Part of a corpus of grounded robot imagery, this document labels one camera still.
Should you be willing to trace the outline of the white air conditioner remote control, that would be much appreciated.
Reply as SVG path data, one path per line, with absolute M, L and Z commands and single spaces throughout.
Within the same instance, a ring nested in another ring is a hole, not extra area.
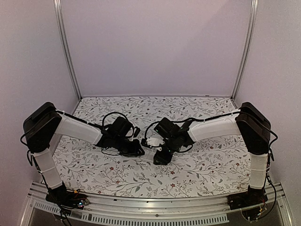
M 140 159 L 143 161 L 147 161 L 149 163 L 153 163 L 155 152 L 145 152 L 144 155 L 140 156 Z

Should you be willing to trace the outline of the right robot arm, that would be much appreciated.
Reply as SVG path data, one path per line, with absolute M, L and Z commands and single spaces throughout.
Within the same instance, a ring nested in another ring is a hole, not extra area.
M 195 143 L 217 137 L 240 137 L 250 154 L 250 190 L 243 195 L 247 205 L 261 198 L 265 186 L 269 161 L 274 160 L 271 146 L 278 135 L 271 129 L 269 120 L 251 103 L 226 114 L 204 119 L 187 118 L 173 121 L 166 117 L 151 124 L 158 138 L 144 135 L 141 144 L 157 150 L 154 164 L 167 165 L 174 153 L 190 150 Z

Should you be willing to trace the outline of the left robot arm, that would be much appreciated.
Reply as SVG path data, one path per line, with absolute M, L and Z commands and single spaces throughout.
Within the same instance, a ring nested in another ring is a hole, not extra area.
M 93 146 L 118 151 L 124 157 L 139 157 L 145 154 L 140 141 L 140 132 L 122 113 L 110 124 L 92 123 L 58 110 L 53 103 L 45 102 L 23 122 L 23 135 L 20 138 L 30 153 L 45 184 L 52 189 L 52 197 L 59 204 L 66 204 L 70 194 L 65 191 L 60 173 L 56 167 L 50 144 L 54 138 L 70 137 Z

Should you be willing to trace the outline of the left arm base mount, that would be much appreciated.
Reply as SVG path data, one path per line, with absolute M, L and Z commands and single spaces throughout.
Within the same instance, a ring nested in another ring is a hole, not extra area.
M 80 189 L 69 191 L 65 184 L 58 188 L 48 189 L 46 201 L 55 203 L 66 209 L 83 209 L 89 204 L 88 197 L 80 192 Z

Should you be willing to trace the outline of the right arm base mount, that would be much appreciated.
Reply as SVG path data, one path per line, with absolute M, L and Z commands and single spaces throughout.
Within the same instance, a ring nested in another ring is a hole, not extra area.
M 227 204 L 230 210 L 242 210 L 242 216 L 247 221 L 255 221 L 260 218 L 267 209 L 268 200 L 265 189 L 253 189 L 248 187 L 246 192 L 231 194 L 227 196 Z

